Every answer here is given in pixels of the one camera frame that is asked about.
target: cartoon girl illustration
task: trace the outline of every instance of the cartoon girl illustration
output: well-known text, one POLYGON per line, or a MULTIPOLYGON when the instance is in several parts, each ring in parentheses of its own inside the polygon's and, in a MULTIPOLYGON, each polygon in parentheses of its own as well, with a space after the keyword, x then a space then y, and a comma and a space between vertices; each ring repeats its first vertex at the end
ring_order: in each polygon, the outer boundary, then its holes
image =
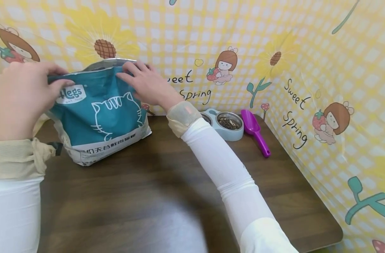
POLYGON ((213 81, 216 85, 224 85, 232 80, 232 72, 237 65, 237 48, 230 46, 228 50, 220 53, 216 60, 215 67, 209 69, 207 79, 213 81))
POLYGON ((343 104, 332 103, 323 113, 319 110, 312 120, 316 133, 315 138, 321 143, 329 145, 336 143, 334 134, 339 135, 346 130, 352 114, 354 114, 354 109, 349 107, 348 101, 343 104))
POLYGON ((6 45, 6 48, 0 47, 0 57, 6 62, 11 63, 40 61, 36 51, 25 40, 20 38, 17 30, 0 24, 0 39, 6 45))

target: cat food bag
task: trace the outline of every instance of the cat food bag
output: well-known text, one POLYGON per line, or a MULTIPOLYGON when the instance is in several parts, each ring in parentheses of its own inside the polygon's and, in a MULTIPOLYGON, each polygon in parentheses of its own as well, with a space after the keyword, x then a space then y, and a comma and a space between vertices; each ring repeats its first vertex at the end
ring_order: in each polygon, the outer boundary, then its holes
POLYGON ((72 160, 82 166, 136 143, 152 133, 133 88, 116 77, 126 59, 106 59, 81 72, 50 76, 76 84, 60 92, 47 113, 72 160))

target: hand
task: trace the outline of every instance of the hand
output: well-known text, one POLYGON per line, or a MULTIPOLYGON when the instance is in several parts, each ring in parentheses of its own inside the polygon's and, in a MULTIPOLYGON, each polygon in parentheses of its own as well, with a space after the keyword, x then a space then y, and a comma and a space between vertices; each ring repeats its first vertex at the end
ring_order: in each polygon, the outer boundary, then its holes
POLYGON ((184 101, 182 96, 156 72, 153 66, 147 66, 138 61, 135 64, 126 62, 123 73, 118 73, 117 77, 131 85, 136 93, 134 96, 148 104, 159 105, 166 112, 174 105, 184 101))
POLYGON ((39 117, 51 109, 67 79, 48 85, 50 74, 68 74, 54 63, 12 62, 0 74, 0 141, 32 138, 39 117))

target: printed fabric backdrop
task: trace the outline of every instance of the printed fabric backdrop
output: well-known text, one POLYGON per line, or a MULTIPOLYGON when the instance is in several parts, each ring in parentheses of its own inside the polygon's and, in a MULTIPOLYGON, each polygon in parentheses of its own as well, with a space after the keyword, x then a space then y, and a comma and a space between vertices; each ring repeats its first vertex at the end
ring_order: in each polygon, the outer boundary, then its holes
POLYGON ((114 57, 259 114, 340 223, 329 251, 385 252, 385 0, 0 0, 0 72, 114 57))

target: wooden table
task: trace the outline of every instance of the wooden table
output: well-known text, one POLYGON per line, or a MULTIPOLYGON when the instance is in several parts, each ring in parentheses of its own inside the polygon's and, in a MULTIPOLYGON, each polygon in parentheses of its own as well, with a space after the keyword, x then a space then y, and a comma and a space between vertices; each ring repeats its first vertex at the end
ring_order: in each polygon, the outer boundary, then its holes
MULTIPOLYGON (((39 252, 238 252, 219 192, 189 147, 165 117, 149 123, 152 135, 91 167, 65 152, 48 161, 39 252)), ((291 243, 302 253, 340 242, 339 224, 262 121, 261 129, 268 159, 250 136, 229 145, 291 243)), ((38 138, 58 140, 51 121, 38 138)))

